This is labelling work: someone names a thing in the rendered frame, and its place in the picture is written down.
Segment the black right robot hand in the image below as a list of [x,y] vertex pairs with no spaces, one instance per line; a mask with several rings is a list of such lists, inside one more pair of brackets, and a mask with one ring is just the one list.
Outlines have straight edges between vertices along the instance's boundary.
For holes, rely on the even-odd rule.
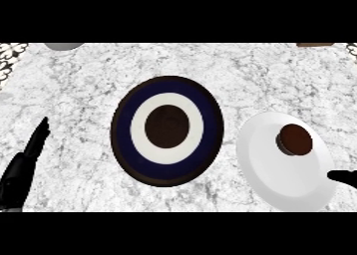
[[357,189],[357,170],[330,170],[327,177]]

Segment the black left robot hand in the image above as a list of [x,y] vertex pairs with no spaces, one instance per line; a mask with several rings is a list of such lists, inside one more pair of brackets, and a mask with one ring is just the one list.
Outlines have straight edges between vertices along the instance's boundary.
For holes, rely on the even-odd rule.
[[43,118],[25,148],[15,154],[0,177],[0,211],[23,210],[34,177],[36,162],[49,134],[48,118]]

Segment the brown chocolate cupcake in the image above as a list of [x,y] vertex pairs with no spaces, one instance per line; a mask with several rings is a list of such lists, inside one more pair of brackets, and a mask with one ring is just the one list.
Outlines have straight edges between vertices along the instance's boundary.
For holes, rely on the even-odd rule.
[[287,155],[305,155],[312,150],[312,138],[306,129],[296,124],[289,124],[280,129],[275,144]]

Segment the blue and white ringed plate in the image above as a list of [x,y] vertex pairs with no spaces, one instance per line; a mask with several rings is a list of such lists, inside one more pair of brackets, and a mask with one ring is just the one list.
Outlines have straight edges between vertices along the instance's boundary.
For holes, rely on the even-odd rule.
[[190,182],[210,166],[222,142],[219,105],[196,81],[162,76],[123,97],[111,122],[117,162],[139,182],[170,187]]

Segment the grey round object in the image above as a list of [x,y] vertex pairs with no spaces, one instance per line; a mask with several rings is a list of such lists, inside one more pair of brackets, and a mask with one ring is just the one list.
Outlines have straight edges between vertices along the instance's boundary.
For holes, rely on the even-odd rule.
[[46,47],[54,51],[70,51],[79,48],[85,43],[45,43]]

